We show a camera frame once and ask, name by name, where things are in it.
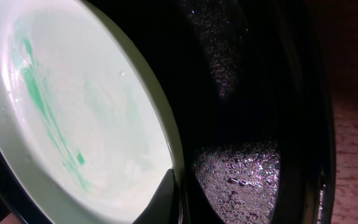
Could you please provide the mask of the green plate front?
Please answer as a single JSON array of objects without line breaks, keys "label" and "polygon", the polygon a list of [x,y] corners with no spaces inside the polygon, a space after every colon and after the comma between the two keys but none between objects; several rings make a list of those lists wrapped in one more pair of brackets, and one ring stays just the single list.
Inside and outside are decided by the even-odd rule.
[{"label": "green plate front", "polygon": [[133,223],[184,167],[157,77],[84,1],[0,1],[0,154],[39,223]]}]

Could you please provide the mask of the round black tray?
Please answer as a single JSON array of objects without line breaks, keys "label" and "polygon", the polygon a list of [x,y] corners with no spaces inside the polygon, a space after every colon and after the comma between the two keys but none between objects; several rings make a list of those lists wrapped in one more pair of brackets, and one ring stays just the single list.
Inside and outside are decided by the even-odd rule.
[{"label": "round black tray", "polygon": [[[170,105],[178,223],[331,221],[333,121],[303,1],[84,2],[130,38]],[[39,223],[1,154],[0,198]]]}]

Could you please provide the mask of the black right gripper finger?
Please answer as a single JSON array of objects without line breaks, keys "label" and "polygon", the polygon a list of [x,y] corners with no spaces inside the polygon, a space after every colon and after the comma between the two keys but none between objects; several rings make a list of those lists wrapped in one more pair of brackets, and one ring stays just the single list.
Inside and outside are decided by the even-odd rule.
[{"label": "black right gripper finger", "polygon": [[178,224],[179,192],[173,169],[168,169],[150,203],[133,224]]}]

